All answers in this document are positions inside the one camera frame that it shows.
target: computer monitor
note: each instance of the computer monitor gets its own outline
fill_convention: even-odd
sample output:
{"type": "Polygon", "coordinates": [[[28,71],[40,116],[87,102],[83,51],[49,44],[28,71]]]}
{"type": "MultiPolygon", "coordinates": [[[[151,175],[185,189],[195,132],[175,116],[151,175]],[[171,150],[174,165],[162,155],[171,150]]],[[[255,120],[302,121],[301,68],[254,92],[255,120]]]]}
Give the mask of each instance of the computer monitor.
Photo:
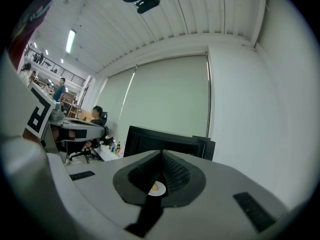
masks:
{"type": "Polygon", "coordinates": [[[130,126],[124,157],[150,150],[169,150],[212,161],[216,143],[209,138],[182,136],[137,126],[130,126]]]}

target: roller blind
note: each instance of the roller blind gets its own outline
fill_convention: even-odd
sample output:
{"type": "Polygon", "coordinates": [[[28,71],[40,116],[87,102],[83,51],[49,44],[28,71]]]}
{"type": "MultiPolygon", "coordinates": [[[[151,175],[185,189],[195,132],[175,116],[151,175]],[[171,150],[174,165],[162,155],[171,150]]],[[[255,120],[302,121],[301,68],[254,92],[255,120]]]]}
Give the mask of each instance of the roller blind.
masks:
{"type": "Polygon", "coordinates": [[[120,111],[128,89],[134,69],[127,70],[115,76],[109,77],[97,102],[97,105],[108,112],[106,126],[111,135],[117,139],[117,127],[120,111]]]}
{"type": "Polygon", "coordinates": [[[205,56],[162,60],[139,66],[122,109],[118,140],[129,126],[205,137],[208,119],[205,56]]]}

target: black office chair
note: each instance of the black office chair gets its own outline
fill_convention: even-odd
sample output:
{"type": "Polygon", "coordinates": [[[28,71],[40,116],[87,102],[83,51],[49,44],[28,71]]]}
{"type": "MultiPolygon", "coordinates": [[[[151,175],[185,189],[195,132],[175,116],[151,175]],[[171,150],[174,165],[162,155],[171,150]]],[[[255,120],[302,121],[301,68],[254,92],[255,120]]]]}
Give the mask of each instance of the black office chair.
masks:
{"type": "Polygon", "coordinates": [[[79,157],[79,156],[84,156],[86,163],[89,164],[89,160],[87,156],[97,158],[98,160],[101,160],[101,157],[95,153],[92,153],[92,149],[96,149],[100,146],[100,141],[103,141],[107,134],[108,134],[108,127],[105,125],[108,119],[108,112],[102,112],[100,115],[100,121],[102,122],[102,127],[104,128],[104,134],[101,136],[101,138],[98,139],[93,139],[91,141],[91,147],[85,147],[84,150],[80,153],[76,153],[73,155],[70,155],[69,160],[72,161],[72,158],[79,157]]]}

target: bottle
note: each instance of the bottle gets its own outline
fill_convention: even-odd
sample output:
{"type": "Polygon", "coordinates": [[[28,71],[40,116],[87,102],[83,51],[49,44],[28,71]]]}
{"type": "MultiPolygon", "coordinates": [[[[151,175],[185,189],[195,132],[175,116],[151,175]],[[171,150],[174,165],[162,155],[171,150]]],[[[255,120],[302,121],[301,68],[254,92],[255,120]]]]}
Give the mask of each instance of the bottle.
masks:
{"type": "Polygon", "coordinates": [[[116,145],[116,152],[115,154],[118,155],[120,151],[120,141],[118,142],[118,145],[116,145]]]}
{"type": "Polygon", "coordinates": [[[115,150],[115,142],[114,141],[112,141],[112,144],[111,144],[111,152],[114,152],[114,150],[115,150]]]}

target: ceiling light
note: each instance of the ceiling light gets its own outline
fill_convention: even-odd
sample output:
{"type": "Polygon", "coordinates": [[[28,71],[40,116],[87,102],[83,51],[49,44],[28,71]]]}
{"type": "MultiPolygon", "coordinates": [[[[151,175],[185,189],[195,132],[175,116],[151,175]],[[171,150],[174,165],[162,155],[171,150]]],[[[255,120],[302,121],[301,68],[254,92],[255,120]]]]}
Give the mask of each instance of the ceiling light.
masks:
{"type": "Polygon", "coordinates": [[[72,47],[72,44],[74,43],[75,36],[76,36],[76,32],[71,29],[69,31],[69,36],[68,36],[68,40],[66,41],[66,47],[65,47],[65,51],[68,54],[71,53],[71,47],[72,47]]]}

